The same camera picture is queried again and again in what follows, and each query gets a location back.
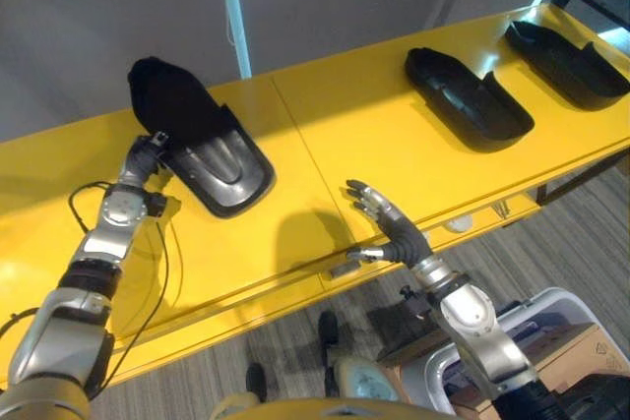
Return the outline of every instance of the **robotic arm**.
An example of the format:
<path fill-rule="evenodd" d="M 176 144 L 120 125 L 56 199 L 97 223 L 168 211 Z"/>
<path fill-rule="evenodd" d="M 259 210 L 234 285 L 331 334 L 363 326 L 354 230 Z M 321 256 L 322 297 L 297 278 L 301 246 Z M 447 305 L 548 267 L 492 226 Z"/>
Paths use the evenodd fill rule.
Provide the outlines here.
<path fill-rule="evenodd" d="M 353 248 L 351 260 L 404 263 L 420 283 L 440 328 L 458 348 L 469 374 L 503 419 L 568 419 L 536 369 L 499 326 L 490 298 L 431 251 L 422 233 L 387 198 L 347 181 L 354 206 L 390 238 L 380 247 Z"/>
<path fill-rule="evenodd" d="M 167 136 L 139 137 L 107 189 L 94 230 L 84 237 L 57 288 L 35 314 L 9 368 L 0 419 L 89 418 L 89 401 L 107 371 L 114 337 L 105 329 L 122 263 L 138 227 L 160 216 L 166 198 L 144 185 L 158 170 Z"/>

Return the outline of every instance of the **plastic container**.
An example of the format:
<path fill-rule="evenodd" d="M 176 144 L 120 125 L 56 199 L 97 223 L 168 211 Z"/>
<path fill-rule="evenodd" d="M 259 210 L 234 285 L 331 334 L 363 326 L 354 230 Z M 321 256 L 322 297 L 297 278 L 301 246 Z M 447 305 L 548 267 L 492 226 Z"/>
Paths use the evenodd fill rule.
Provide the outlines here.
<path fill-rule="evenodd" d="M 534 127 L 492 72 L 481 80 L 458 59 L 430 48 L 411 49 L 405 70 L 429 108 L 472 150 L 501 150 Z"/>
<path fill-rule="evenodd" d="M 608 107 L 630 91 L 630 83 L 596 50 L 579 49 L 557 31 L 513 22 L 505 38 L 561 93 L 586 110 Z"/>
<path fill-rule="evenodd" d="M 511 330 L 527 321 L 540 326 L 597 324 L 608 335 L 595 314 L 575 294 L 559 287 L 549 287 L 498 318 L 503 330 Z M 410 400 L 422 407 L 455 415 L 444 391 L 445 370 L 457 363 L 460 355 L 451 343 L 416 359 L 401 370 L 403 386 Z"/>

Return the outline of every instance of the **black cable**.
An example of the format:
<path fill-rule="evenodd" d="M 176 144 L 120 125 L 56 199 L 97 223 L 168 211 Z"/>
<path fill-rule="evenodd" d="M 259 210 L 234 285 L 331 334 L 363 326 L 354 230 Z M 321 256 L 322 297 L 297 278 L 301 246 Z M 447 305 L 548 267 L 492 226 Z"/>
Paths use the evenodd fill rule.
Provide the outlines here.
<path fill-rule="evenodd" d="M 95 398 L 97 398 L 100 395 L 100 393 L 103 392 L 105 390 L 105 388 L 109 385 L 109 383 L 111 382 L 113 377 L 116 375 L 116 372 L 118 371 L 118 368 L 120 368 L 120 365 L 122 364 L 122 362 L 127 357 L 127 354 L 129 354 L 129 351 L 133 347 L 134 343 L 138 340 L 138 338 L 140 337 L 142 332 L 145 330 L 145 328 L 147 327 L 147 325 L 149 324 L 151 319 L 154 317 L 154 315 L 158 311 L 158 308 L 159 308 L 159 306 L 161 304 L 161 301 L 164 299 L 164 294 L 166 293 L 166 287 L 168 286 L 168 276 L 169 276 L 168 273 L 170 271 L 170 262 L 168 260 L 168 250 L 166 249 L 166 240 L 164 239 L 164 234 L 162 233 L 161 228 L 159 227 L 159 223 L 157 223 L 157 222 L 156 222 L 156 228 L 157 228 L 157 233 L 159 233 L 159 239 L 161 240 L 161 246 L 164 249 L 164 263 L 165 263 L 164 285 L 161 288 L 161 293 L 159 294 L 159 299 L 157 300 L 157 303 L 156 303 L 156 306 L 154 307 L 154 309 L 151 311 L 151 313 L 149 314 L 147 319 L 142 323 L 142 325 L 140 326 L 140 328 L 138 329 L 138 331 L 134 335 L 134 337 L 131 340 L 131 342 L 125 348 L 125 351 L 122 353 L 122 356 L 120 357 L 120 359 L 116 363 L 116 366 L 114 366 L 114 369 L 111 371 L 111 374 L 109 374 L 109 377 L 107 378 L 107 380 L 90 397 L 90 400 L 94 400 Z"/>
<path fill-rule="evenodd" d="M 111 183 L 107 181 L 93 181 L 93 182 L 89 182 L 88 184 L 84 184 L 83 186 L 79 186 L 77 189 L 72 191 L 72 194 L 70 194 L 70 196 L 68 196 L 68 207 L 70 208 L 72 215 L 75 217 L 75 219 L 77 220 L 77 223 L 79 223 L 79 226 L 81 226 L 81 229 L 83 230 L 84 233 L 88 233 L 90 229 L 83 223 L 83 219 L 79 216 L 77 209 L 75 209 L 75 197 L 81 191 L 84 191 L 91 187 L 98 187 L 106 191 L 109 188 L 109 186 L 111 186 Z"/>
<path fill-rule="evenodd" d="M 2 336 L 4 336 L 4 334 L 21 319 L 25 319 L 26 317 L 35 315 L 37 313 L 37 310 L 39 310 L 38 307 L 33 307 L 32 309 L 26 309 L 19 314 L 11 314 L 11 318 L 9 319 L 9 321 L 5 323 L 2 327 L 0 327 L 0 338 L 2 338 Z"/>

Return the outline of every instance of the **black plastic tray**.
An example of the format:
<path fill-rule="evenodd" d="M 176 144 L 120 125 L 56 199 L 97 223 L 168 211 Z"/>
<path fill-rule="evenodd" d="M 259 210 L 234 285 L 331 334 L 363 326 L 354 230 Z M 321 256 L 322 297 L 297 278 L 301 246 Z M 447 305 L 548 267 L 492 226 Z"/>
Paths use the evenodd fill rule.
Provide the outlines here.
<path fill-rule="evenodd" d="M 596 52 L 582 49 L 560 33 L 529 22 L 513 22 L 505 38 L 555 88 L 581 108 L 608 107 L 630 91 L 630 83 Z"/>
<path fill-rule="evenodd" d="M 473 150 L 503 149 L 534 127 L 492 72 L 481 80 L 456 58 L 430 48 L 411 49 L 405 69 L 431 110 Z"/>
<path fill-rule="evenodd" d="M 211 213 L 237 215 L 271 188 L 271 163 L 192 73 L 150 57 L 134 64 L 128 80 L 138 121 L 168 135 L 162 163 Z"/>

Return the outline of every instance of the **yellow table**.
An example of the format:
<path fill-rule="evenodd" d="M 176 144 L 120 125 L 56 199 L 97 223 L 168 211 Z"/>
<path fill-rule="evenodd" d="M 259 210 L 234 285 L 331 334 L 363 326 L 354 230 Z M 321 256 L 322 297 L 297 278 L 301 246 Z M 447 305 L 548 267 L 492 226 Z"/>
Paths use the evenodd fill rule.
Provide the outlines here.
<path fill-rule="evenodd" d="M 181 202 L 162 219 L 170 282 L 115 382 L 395 269 L 377 263 L 330 276 L 346 248 L 379 239 L 341 192 L 348 177 L 382 190 L 441 249 L 537 211 L 525 190 L 630 146 L 628 97 L 597 112 L 577 109 L 509 48 L 501 36 L 510 20 L 523 17 L 580 46 L 594 41 L 629 76 L 628 58 L 563 11 L 541 6 L 212 88 L 269 158 L 277 180 L 259 204 L 229 220 L 210 215 L 176 178 L 168 182 L 164 193 Z M 535 128 L 502 151 L 465 148 L 405 77 L 407 50 L 421 46 L 454 55 L 480 75 L 494 70 Z M 67 195 L 88 181 L 113 179 L 140 133 L 124 110 L 0 144 L 0 321 L 37 306 L 55 286 L 82 236 Z M 99 199 L 96 190 L 77 199 L 87 223 Z M 491 207 L 501 200 L 507 217 Z M 473 217 L 466 233 L 442 226 L 466 213 Z M 110 329 L 118 341 L 111 365 L 157 301 L 163 260 L 149 223 L 114 298 Z M 0 382 L 26 326 L 19 323 L 1 341 Z"/>

